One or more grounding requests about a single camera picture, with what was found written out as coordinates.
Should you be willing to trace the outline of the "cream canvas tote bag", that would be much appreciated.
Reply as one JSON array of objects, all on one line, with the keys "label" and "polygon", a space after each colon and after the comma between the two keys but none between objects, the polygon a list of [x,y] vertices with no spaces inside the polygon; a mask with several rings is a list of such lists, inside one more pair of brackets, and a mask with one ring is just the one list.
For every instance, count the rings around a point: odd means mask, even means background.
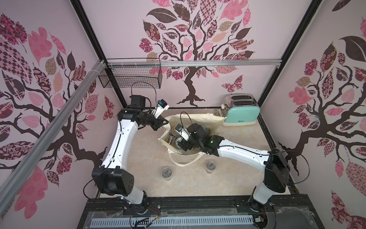
[{"label": "cream canvas tote bag", "polygon": [[[164,132],[158,139],[167,148],[170,160],[179,167],[189,166],[198,161],[203,152],[200,147],[212,136],[218,135],[225,118],[211,113],[176,114],[166,118],[168,124],[163,126]],[[181,164],[172,155],[192,156],[191,162]]]}]

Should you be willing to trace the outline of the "clear seed jar dark lid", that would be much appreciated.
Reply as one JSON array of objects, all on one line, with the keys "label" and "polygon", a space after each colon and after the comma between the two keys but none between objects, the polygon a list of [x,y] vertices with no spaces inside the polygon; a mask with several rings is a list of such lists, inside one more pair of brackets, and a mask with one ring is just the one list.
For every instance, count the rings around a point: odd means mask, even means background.
[{"label": "clear seed jar dark lid", "polygon": [[213,172],[215,172],[216,169],[217,169],[217,165],[216,165],[216,163],[214,161],[212,161],[212,160],[206,161],[206,163],[205,163],[205,171],[208,174],[212,174]]}]

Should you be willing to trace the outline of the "clear seed jar grey lid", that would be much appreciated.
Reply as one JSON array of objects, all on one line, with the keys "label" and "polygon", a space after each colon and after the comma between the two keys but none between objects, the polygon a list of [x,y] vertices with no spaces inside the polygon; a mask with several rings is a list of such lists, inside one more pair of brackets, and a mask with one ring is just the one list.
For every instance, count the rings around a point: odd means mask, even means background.
[{"label": "clear seed jar grey lid", "polygon": [[173,171],[170,167],[165,167],[165,168],[163,168],[161,175],[162,175],[163,179],[165,179],[166,181],[169,181],[173,177]]}]

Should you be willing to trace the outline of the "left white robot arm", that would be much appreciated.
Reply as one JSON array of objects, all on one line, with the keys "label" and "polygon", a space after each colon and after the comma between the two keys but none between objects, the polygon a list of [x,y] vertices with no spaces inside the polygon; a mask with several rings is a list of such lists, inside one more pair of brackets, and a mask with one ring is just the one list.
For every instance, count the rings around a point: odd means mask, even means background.
[{"label": "left white robot arm", "polygon": [[163,99],[156,107],[146,111],[147,97],[132,95],[131,104],[117,115],[117,130],[106,159],[92,171],[92,181],[101,194],[124,200],[135,212],[144,214],[148,210],[145,191],[135,187],[134,176],[127,171],[127,159],[137,130],[150,126],[154,131],[169,122],[162,113],[169,109]]}]

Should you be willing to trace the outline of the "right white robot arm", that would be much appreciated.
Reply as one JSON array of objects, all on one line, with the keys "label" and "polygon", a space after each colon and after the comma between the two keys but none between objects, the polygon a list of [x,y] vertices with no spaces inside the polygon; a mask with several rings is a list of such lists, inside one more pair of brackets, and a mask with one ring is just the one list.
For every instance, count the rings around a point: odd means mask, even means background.
[{"label": "right white robot arm", "polygon": [[254,188],[248,200],[252,211],[264,211],[265,205],[275,193],[286,191],[290,166],[284,157],[285,151],[278,148],[265,151],[245,147],[222,136],[209,135],[197,123],[188,128],[178,124],[174,130],[182,138],[177,145],[184,151],[199,148],[203,153],[234,159],[264,173],[262,181]]}]

